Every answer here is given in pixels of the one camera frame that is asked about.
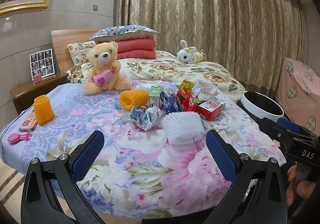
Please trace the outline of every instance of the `nightstand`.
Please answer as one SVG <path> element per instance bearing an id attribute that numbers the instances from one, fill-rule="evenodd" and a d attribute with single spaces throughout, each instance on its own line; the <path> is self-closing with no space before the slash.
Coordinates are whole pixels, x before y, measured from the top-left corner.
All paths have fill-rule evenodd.
<path id="1" fill-rule="evenodd" d="M 67 77 L 66 73 L 56 73 L 43 78 L 39 83 L 30 81 L 13 88 L 10 93 L 18 114 L 32 106 L 36 97 L 48 94 L 59 85 L 69 83 Z"/>

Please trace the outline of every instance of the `silver bolt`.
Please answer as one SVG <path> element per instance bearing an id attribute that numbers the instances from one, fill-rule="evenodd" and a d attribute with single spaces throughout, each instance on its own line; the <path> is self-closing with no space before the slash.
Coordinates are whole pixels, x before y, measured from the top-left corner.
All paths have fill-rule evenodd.
<path id="1" fill-rule="evenodd" d="M 32 164 L 36 164 L 38 162 L 38 158 L 33 158 L 32 160 L 31 160 L 31 163 Z"/>
<path id="2" fill-rule="evenodd" d="M 60 156 L 59 156 L 59 159 L 60 160 L 66 160 L 66 158 L 68 158 L 68 154 L 61 154 Z"/>
<path id="3" fill-rule="evenodd" d="M 274 157 L 271 157 L 271 158 L 270 158 L 270 161 L 271 161 L 272 163 L 278 163 L 278 160 L 277 160 L 276 158 L 274 158 Z"/>
<path id="4" fill-rule="evenodd" d="M 242 160 L 248 160 L 249 159 L 249 155 L 247 155 L 247 154 L 241 154 L 240 155 L 240 158 L 242 159 Z"/>

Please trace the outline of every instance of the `photo collage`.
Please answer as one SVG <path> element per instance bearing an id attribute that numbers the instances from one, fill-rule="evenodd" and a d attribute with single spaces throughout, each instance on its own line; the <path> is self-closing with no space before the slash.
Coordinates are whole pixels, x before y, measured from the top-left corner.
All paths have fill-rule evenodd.
<path id="1" fill-rule="evenodd" d="M 40 51 L 30 55 L 30 68 L 33 76 L 41 74 L 41 78 L 55 74 L 52 49 Z"/>

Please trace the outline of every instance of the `human hand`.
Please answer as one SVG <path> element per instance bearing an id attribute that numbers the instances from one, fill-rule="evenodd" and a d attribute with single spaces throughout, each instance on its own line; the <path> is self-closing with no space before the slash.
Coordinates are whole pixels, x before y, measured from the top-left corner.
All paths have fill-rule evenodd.
<path id="1" fill-rule="evenodd" d="M 294 180 L 296 179 L 296 173 L 297 173 L 297 165 L 294 165 L 289 168 L 288 181 L 290 182 L 290 184 L 286 191 L 288 207 L 292 205 L 293 199 L 294 199 L 292 188 L 293 188 Z M 314 182 L 301 181 L 297 186 L 297 194 L 303 199 L 308 199 L 311 196 L 311 193 L 313 192 L 315 186 L 316 186 L 316 183 Z"/>

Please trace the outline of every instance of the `wooden headboard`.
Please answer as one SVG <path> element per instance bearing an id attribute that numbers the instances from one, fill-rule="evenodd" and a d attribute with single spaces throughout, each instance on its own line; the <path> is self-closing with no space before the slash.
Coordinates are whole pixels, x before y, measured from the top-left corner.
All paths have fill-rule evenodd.
<path id="1" fill-rule="evenodd" d="M 87 42 L 90 36 L 99 30 L 100 29 L 68 29 L 51 31 L 52 45 L 61 73 L 67 72 L 74 66 L 67 45 L 70 43 Z"/>

